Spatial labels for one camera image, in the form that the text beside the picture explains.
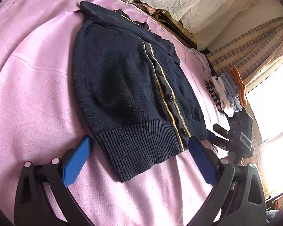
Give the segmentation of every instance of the bed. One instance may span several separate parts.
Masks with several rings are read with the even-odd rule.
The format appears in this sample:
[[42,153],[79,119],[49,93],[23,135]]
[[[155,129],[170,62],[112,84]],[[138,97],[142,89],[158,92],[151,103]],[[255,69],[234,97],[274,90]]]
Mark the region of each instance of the bed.
[[[13,222],[17,183],[25,161],[49,162],[90,135],[75,101],[72,48],[83,23],[82,0],[3,0],[0,4],[0,209]],[[205,57],[183,46],[150,16],[120,0],[86,0],[132,20],[170,40],[204,114],[207,129],[229,129],[205,87]],[[207,140],[205,147],[225,157]],[[97,142],[69,189],[95,225],[186,225],[211,191],[190,153],[153,166],[128,182],[117,181]],[[57,216],[65,219],[50,189]]]

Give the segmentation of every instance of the yellow stripe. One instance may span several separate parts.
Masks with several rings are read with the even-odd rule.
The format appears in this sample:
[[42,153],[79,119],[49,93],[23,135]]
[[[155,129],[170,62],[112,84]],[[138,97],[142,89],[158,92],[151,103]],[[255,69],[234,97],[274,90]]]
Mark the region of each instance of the yellow stripe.
[[[143,44],[144,44],[144,49],[145,49],[145,52],[146,52],[146,45],[145,45],[145,43],[144,43],[143,40],[141,40],[141,41],[142,41]],[[149,58],[148,55],[147,55],[147,57],[148,57],[149,61],[151,62],[152,66],[153,66],[154,75],[155,75],[155,77],[156,77],[156,81],[157,81],[157,85],[158,85],[158,88],[159,88],[159,92],[160,92],[161,97],[162,97],[162,101],[164,102],[164,105],[165,105],[165,107],[166,107],[166,110],[167,110],[167,112],[169,113],[169,115],[170,115],[170,117],[171,117],[171,119],[172,119],[173,126],[174,126],[174,128],[175,128],[175,130],[176,130],[176,132],[177,132],[177,136],[178,136],[178,138],[179,138],[179,143],[180,143],[181,149],[182,149],[182,151],[184,151],[183,143],[182,143],[182,140],[181,140],[181,138],[180,138],[180,136],[179,136],[179,131],[178,131],[178,129],[177,129],[177,126],[176,126],[176,123],[175,123],[175,119],[174,119],[174,117],[173,117],[171,111],[169,110],[169,107],[168,107],[168,105],[167,105],[167,103],[166,103],[166,101],[165,101],[165,97],[164,97],[164,93],[163,93],[163,91],[162,91],[161,85],[160,85],[159,80],[158,80],[158,78],[157,78],[157,76],[156,76],[156,74],[155,74],[155,67],[154,67],[154,65],[153,65],[153,63],[152,63],[152,61],[151,61],[151,59]]]
[[124,18],[126,18],[127,20],[129,20],[129,21],[131,21],[131,22],[133,22],[133,23],[135,23],[134,21],[132,21],[131,19],[128,19],[126,16],[123,16]]
[[188,134],[188,136],[191,137],[191,133],[189,132],[189,129],[186,127],[186,123],[185,123],[185,121],[184,121],[184,118],[183,118],[182,115],[180,114],[180,110],[179,110],[179,107],[178,107],[178,105],[177,105],[177,102],[176,102],[176,98],[175,98],[175,94],[174,94],[174,92],[173,92],[173,89],[171,88],[169,82],[167,81],[166,75],[165,75],[165,73],[164,73],[164,71],[163,71],[161,65],[159,64],[159,62],[157,61],[157,59],[154,57],[152,45],[151,45],[150,43],[148,43],[148,44],[150,45],[150,49],[151,49],[151,53],[153,54],[153,58],[155,59],[155,61],[156,61],[157,64],[159,65],[159,67],[160,67],[160,69],[161,69],[161,72],[162,72],[162,75],[164,76],[165,81],[167,82],[169,88],[171,89],[171,92],[172,92],[172,95],[173,95],[173,99],[174,99],[174,104],[175,104],[175,107],[176,107],[176,109],[177,109],[177,112],[178,112],[178,114],[179,114],[179,116],[180,116],[180,119],[181,119],[181,121],[182,121],[182,123],[183,123],[184,129],[185,129],[186,133]]

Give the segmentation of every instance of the patterned curtain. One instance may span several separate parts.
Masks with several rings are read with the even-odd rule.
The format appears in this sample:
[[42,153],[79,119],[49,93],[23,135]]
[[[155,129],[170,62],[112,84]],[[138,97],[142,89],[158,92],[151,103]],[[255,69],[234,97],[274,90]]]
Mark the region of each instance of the patterned curtain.
[[235,65],[247,85],[283,57],[283,17],[251,29],[207,57],[218,75]]

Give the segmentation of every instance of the ribbed hem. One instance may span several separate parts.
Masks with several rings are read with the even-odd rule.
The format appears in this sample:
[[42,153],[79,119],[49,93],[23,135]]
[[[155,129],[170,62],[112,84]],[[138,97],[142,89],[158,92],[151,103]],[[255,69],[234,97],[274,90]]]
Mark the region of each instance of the ribbed hem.
[[120,182],[180,153],[175,131],[167,121],[150,121],[94,134],[106,151]]
[[191,133],[192,136],[196,136],[199,140],[207,140],[208,133],[206,131],[204,120],[188,119],[189,130],[194,130],[195,133]]

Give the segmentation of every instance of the beige wall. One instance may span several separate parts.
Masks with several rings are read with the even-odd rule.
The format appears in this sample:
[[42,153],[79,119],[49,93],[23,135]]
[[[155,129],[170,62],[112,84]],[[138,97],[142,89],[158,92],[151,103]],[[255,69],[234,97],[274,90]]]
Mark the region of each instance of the beige wall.
[[208,49],[213,52],[252,28],[282,16],[283,7],[278,0],[257,0],[250,8],[237,14]]

